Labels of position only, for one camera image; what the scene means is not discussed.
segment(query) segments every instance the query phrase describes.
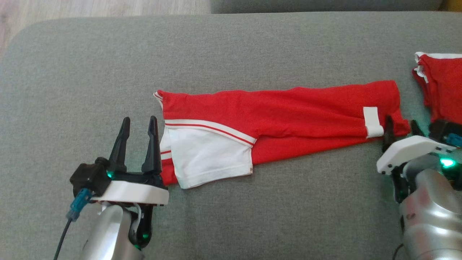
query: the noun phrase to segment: blue cable connector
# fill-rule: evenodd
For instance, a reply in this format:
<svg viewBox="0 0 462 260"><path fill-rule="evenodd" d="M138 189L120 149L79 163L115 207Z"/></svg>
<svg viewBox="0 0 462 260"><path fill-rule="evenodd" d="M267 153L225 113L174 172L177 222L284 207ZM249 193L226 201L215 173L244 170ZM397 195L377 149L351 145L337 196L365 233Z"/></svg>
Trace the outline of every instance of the blue cable connector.
<svg viewBox="0 0 462 260"><path fill-rule="evenodd" d="M91 197L92 193L89 189L81 189L72 202L71 209L66 214L66 217L72 220L72 222L76 222L80 216L80 212L85 207L85 205L88 204Z"/></svg>

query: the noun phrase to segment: gray ottoman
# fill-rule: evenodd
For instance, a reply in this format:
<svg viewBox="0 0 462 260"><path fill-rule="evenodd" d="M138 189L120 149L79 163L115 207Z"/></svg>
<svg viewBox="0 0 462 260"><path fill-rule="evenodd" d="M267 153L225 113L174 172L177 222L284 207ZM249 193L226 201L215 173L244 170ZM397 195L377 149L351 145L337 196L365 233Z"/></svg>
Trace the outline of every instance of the gray ottoman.
<svg viewBox="0 0 462 260"><path fill-rule="evenodd" d="M413 53L462 52L462 14L314 12L64 19L23 30L0 64L0 259L51 259L82 162L109 156L132 119L140 171L152 93L329 87L396 80L407 118L429 123ZM170 188L147 259L389 260L401 243L381 143L258 165L251 176ZM73 260L99 207L71 225ZM399 259L405 259L404 250Z"/></svg>

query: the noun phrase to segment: green led light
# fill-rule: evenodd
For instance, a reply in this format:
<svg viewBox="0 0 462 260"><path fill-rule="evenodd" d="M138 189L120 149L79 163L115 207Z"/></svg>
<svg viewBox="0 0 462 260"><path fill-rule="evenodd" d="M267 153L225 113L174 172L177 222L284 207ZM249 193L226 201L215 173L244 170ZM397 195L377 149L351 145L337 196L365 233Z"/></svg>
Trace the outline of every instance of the green led light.
<svg viewBox="0 0 462 260"><path fill-rule="evenodd" d="M111 178L112 180L114 179L114 172L108 172L106 171L107 175L109 178Z"/></svg>
<svg viewBox="0 0 462 260"><path fill-rule="evenodd" d="M440 159L439 161L441 162L441 164L443 165L444 168L449 168L449 167L454 166L456 164L456 162L454 160L451 160L451 159Z"/></svg>

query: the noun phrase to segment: red fabric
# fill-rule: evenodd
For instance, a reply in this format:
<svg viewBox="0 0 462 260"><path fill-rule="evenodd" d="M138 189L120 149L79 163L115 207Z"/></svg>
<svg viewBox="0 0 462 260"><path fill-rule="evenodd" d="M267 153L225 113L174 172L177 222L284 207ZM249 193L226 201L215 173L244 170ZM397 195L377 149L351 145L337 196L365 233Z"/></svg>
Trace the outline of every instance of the red fabric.
<svg viewBox="0 0 462 260"><path fill-rule="evenodd" d="M296 87L286 91L234 90L189 95L159 90L158 94L163 98L165 119L212 121L256 138L253 164L370 141L366 139L363 107L377 107L382 126L390 115L397 136L410 132L407 120L401 116L394 81L330 88ZM165 184L175 183L171 159L163 161L163 165Z"/></svg>
<svg viewBox="0 0 462 260"><path fill-rule="evenodd" d="M432 110L432 122L444 119L462 124L462 58L437 59L422 55L418 62L428 83L413 71L424 92L424 105Z"/></svg>

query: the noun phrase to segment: gray fabric surface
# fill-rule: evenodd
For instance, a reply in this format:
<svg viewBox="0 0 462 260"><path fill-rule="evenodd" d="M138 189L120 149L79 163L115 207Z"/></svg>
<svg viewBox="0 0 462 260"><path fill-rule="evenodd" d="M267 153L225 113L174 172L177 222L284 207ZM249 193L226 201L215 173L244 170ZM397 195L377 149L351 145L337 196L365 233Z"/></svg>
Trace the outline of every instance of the gray fabric surface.
<svg viewBox="0 0 462 260"><path fill-rule="evenodd" d="M210 0L212 13L434 11L442 0Z"/></svg>
<svg viewBox="0 0 462 260"><path fill-rule="evenodd" d="M427 124L413 53L462 52L462 14L320 12L64 19L23 30L0 64L0 259L51 259L81 162L108 156L132 119L126 165L144 161L152 93L329 87L396 80ZM400 244L389 178L372 142L170 188L147 259L389 260ZM60 259L96 220L85 208Z"/></svg>

